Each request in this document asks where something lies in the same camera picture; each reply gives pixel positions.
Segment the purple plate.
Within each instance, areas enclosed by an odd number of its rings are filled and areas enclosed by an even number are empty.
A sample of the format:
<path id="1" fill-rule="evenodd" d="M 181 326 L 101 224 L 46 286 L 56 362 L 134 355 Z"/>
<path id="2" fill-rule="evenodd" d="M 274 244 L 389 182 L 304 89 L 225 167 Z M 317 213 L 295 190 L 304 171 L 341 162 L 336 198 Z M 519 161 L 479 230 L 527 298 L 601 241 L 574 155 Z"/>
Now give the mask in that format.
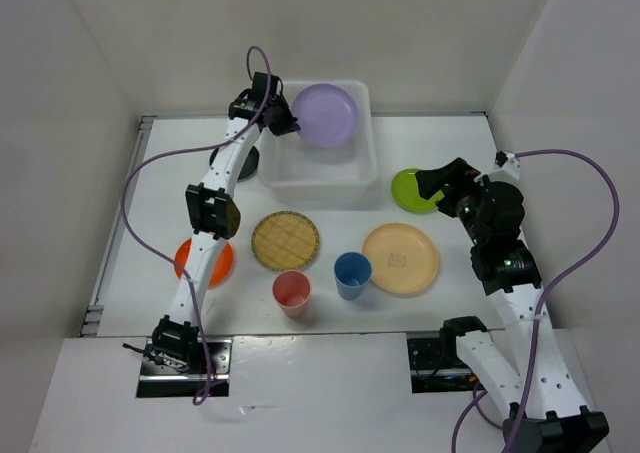
<path id="1" fill-rule="evenodd" d="M 294 99 L 292 112 L 298 135 L 320 148 L 338 148 L 351 140 L 359 126 L 355 100 L 344 89 L 327 83 L 304 88 Z"/>

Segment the beige plate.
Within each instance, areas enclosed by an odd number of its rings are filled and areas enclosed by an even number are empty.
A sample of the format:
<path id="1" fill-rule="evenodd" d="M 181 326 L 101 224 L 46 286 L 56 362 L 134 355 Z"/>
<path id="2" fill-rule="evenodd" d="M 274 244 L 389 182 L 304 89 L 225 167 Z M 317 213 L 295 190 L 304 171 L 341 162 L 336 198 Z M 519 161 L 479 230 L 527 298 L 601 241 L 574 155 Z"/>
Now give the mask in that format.
<path id="1" fill-rule="evenodd" d="M 397 296 L 426 290 L 440 266 L 431 238 L 406 223 L 386 223 L 372 230 L 363 242 L 362 254 L 372 265 L 373 283 Z"/>

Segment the orange plate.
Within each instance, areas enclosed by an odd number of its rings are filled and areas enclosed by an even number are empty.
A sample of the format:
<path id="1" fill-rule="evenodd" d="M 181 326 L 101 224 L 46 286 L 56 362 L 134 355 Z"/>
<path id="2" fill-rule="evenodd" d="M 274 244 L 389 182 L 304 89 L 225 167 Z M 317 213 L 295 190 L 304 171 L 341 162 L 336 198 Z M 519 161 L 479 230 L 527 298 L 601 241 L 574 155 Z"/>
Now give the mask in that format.
<path id="1" fill-rule="evenodd" d="M 191 240 L 187 239 L 176 250 L 174 261 L 180 266 L 184 267 L 189 257 L 190 250 Z M 209 279 L 209 289 L 215 288 L 228 278 L 234 267 L 234 259 L 235 255 L 232 245 L 230 242 L 227 242 L 216 261 L 213 272 Z"/>

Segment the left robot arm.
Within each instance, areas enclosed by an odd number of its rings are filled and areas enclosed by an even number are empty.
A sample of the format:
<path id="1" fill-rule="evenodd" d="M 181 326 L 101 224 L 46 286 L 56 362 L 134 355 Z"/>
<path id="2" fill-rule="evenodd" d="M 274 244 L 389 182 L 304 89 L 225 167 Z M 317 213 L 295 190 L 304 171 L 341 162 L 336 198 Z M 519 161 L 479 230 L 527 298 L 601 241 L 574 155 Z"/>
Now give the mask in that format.
<path id="1" fill-rule="evenodd" d="M 193 235 L 176 295 L 152 333 L 148 355 L 158 365 L 184 373 L 206 360 L 200 314 L 215 263 L 240 226 L 234 191 L 242 167 L 263 129 L 276 136 L 299 130 L 282 89 L 277 76 L 253 75 L 251 87 L 229 106 L 224 140 L 207 173 L 186 188 Z"/>

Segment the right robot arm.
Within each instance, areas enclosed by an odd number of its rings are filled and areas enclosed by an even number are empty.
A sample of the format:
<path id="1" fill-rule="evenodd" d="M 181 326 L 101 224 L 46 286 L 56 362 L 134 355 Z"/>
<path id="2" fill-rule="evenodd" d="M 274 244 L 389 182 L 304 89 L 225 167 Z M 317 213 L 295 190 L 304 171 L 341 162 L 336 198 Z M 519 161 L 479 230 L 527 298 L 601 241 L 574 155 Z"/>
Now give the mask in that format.
<path id="1" fill-rule="evenodd" d="M 546 308 L 546 286 L 521 238 L 524 198 L 516 186 L 520 164 L 500 152 L 482 174 L 465 160 L 416 173 L 419 195 L 436 193 L 439 212 L 461 221 L 472 242 L 471 264 L 502 321 L 515 361 L 509 363 L 476 317 L 444 322 L 438 353 L 479 379 L 502 417 L 507 452 L 591 452 L 609 433 L 576 386 Z"/>

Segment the white plastic bin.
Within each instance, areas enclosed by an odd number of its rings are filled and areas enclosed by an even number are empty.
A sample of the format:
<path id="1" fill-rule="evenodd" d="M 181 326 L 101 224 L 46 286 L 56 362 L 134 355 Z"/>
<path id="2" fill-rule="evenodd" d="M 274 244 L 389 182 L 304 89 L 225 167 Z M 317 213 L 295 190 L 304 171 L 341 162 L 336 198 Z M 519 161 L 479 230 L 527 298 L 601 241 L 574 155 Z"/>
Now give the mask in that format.
<path id="1" fill-rule="evenodd" d="M 358 80 L 328 80 L 355 100 L 359 126 L 346 144 L 320 148 L 305 142 L 298 132 L 261 137 L 257 170 L 261 183 L 274 197 L 291 206 L 320 206 L 346 209 L 363 201 L 379 178 L 368 87 Z M 284 83 L 285 98 L 291 102 L 310 81 Z"/>

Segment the green plate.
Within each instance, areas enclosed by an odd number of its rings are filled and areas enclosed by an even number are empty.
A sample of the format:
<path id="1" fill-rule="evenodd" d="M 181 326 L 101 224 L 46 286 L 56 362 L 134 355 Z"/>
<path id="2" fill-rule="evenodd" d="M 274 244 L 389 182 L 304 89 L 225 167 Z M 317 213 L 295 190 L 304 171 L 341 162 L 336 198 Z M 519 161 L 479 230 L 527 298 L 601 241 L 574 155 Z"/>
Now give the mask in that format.
<path id="1" fill-rule="evenodd" d="M 410 213 L 431 213 L 436 210 L 443 193 L 438 191 L 430 199 L 422 198 L 415 178 L 417 171 L 418 168 L 407 168 L 396 173 L 391 181 L 391 196 L 398 206 Z"/>

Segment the black plate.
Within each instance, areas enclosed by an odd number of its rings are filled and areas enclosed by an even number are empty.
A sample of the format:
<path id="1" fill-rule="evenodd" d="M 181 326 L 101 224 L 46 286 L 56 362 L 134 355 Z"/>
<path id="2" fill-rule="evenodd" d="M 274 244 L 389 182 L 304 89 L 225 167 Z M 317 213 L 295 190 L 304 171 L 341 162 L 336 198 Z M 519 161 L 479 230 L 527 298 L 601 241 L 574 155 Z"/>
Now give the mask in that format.
<path id="1" fill-rule="evenodd" d="M 204 177 L 206 185 L 231 186 L 251 177 L 258 168 L 259 152 L 255 146 L 231 146 L 216 149 Z"/>

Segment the round bamboo mat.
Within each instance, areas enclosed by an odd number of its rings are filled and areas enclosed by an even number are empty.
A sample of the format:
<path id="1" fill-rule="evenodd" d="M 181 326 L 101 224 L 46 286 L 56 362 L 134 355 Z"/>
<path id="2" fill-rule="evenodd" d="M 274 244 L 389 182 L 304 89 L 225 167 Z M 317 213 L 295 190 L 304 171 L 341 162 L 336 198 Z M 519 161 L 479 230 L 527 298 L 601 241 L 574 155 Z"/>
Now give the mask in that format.
<path id="1" fill-rule="evenodd" d="M 304 214 L 278 211 L 258 222 L 251 234 L 250 245 L 256 261 L 268 270 L 301 270 L 316 258 L 320 234 Z"/>

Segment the blue cup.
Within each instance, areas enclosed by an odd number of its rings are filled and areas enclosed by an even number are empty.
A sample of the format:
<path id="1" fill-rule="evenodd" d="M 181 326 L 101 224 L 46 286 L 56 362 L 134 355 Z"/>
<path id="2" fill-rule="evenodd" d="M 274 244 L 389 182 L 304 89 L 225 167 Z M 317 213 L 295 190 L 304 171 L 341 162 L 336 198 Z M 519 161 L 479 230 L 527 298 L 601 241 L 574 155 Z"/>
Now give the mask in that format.
<path id="1" fill-rule="evenodd" d="M 347 301 L 357 299 L 370 282 L 373 268 L 369 259 L 358 252 L 341 254 L 333 266 L 338 295 Z"/>

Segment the pink cup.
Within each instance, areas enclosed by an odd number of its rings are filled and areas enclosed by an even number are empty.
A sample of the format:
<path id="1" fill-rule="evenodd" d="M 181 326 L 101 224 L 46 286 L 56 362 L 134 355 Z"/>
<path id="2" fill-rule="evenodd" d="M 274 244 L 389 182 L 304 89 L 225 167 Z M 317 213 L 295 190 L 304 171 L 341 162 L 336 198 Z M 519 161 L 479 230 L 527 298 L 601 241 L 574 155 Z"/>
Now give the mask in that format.
<path id="1" fill-rule="evenodd" d="M 274 280 L 272 296 L 287 317 L 301 318 L 308 310 L 311 283 L 304 273 L 298 270 L 287 270 L 280 273 Z"/>

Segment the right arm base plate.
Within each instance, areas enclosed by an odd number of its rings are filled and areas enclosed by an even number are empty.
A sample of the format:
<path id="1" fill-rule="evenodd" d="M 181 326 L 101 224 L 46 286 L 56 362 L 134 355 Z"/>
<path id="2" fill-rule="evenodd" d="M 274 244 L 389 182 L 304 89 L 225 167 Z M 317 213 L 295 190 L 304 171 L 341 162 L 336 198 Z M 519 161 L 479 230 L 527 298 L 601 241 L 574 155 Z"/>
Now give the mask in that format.
<path id="1" fill-rule="evenodd" d="M 413 394 L 471 392 L 478 378 L 471 370 L 444 353 L 437 332 L 406 335 Z"/>

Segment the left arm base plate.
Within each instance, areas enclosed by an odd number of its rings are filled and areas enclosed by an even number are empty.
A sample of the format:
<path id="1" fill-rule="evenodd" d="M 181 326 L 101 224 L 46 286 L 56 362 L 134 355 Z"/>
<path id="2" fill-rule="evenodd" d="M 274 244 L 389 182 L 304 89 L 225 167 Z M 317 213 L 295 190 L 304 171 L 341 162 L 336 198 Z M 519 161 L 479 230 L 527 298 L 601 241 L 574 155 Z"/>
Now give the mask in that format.
<path id="1" fill-rule="evenodd" d="M 208 338 L 207 347 L 212 369 L 209 397 L 228 397 L 233 340 L 228 337 Z M 205 387 L 207 362 L 202 347 L 187 364 L 151 351 L 151 340 L 145 349 L 135 348 L 142 355 L 136 397 L 186 398 L 193 397 Z"/>

